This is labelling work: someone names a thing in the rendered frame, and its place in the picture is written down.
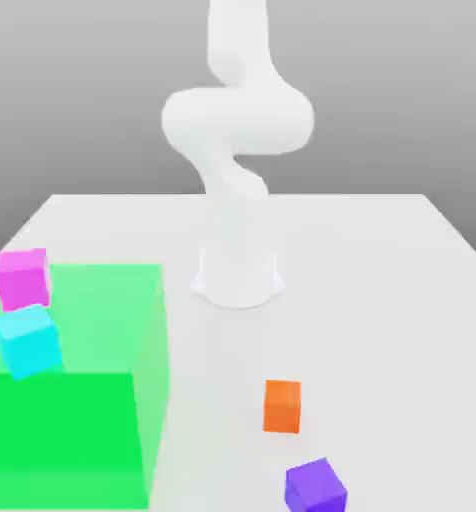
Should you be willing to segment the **large green box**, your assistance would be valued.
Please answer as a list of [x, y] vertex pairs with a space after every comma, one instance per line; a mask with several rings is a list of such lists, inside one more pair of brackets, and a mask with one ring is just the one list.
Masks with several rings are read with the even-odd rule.
[[51, 274], [62, 366], [18, 381], [0, 354], [0, 510], [145, 509], [169, 394], [162, 269]]

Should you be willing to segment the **small orange cube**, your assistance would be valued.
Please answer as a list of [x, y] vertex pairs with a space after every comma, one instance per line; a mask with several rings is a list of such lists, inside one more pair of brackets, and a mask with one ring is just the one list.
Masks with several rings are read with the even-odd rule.
[[267, 380], [263, 406], [263, 430], [298, 434], [300, 419], [301, 383]]

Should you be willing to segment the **small cyan cube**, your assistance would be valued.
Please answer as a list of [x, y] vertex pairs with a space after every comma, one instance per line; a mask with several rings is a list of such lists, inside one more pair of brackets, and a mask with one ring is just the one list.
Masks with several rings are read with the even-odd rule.
[[15, 380], [60, 368], [59, 332], [49, 311], [32, 305], [1, 314], [0, 353]]

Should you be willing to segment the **small purple cube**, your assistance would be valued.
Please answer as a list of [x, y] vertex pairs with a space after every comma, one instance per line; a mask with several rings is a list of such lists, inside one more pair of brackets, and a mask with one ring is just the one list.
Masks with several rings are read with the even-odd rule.
[[290, 512], [345, 512], [347, 496], [326, 458], [286, 471], [285, 502]]

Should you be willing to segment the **small magenta cube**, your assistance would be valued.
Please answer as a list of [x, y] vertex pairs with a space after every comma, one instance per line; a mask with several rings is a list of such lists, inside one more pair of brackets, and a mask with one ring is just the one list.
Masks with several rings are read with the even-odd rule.
[[52, 281], [45, 248], [0, 253], [0, 302], [4, 312], [49, 307]]

